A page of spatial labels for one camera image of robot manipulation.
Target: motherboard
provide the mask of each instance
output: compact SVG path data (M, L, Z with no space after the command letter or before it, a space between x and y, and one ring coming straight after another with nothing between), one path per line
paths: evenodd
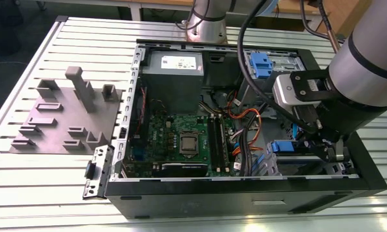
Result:
M229 118L155 115L148 126L147 145L131 147L128 175L139 178L235 175L228 159Z

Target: sticker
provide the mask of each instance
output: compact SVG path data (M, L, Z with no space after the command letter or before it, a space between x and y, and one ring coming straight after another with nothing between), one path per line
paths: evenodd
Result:
M318 91L315 80L307 80L311 91Z
M240 105L240 101L239 101L236 98L233 98L232 102L233 102L233 104L235 104L236 106Z
M161 57L160 67L163 69L196 69L195 57Z
M240 170L240 163L233 163L233 169Z

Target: aluminum table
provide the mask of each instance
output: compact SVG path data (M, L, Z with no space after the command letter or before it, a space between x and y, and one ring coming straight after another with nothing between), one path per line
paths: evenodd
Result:
M227 29L228 43L236 43L237 32L237 28ZM184 33L173 24L155 22L89 18L55 22L0 110L0 230L387 231L387 191L311 215L127 220L107 200L81 200L91 155L8 152L38 96L40 79L56 79L59 86L72 87L64 71L68 66L81 66L83 78L95 88L115 84L125 90L137 38L181 41ZM248 29L244 41L310 49L322 68L334 56L328 41L303 32ZM358 132L387 181L387 112Z

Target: robotic arm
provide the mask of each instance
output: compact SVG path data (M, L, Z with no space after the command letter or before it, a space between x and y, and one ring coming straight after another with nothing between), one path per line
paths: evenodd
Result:
M227 41L227 12L248 14L260 0L195 0L185 22L187 39L192 42L223 43ZM278 0L268 0L256 15L271 13Z

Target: orange wire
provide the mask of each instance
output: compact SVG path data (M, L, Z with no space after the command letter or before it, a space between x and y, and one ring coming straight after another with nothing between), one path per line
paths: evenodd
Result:
M249 142L249 145L252 145L258 139L258 136L259 136L259 133L260 133L260 127L262 127L262 119L260 119L260 114L259 114L259 111L256 109L247 109L244 110L240 114L237 115L233 115L231 113L231 105L232 105L232 101L233 99L236 99L236 95L237 95L237 91L235 91L235 94L233 94L233 98L232 100L228 102L228 105L227 105L227 109L228 109L228 115L231 118L235 118L235 119L239 119L239 118L243 118L249 112L255 112L256 113L256 116L258 116L258 122L259 122L259 128L258 128L258 131L256 131L256 134Z

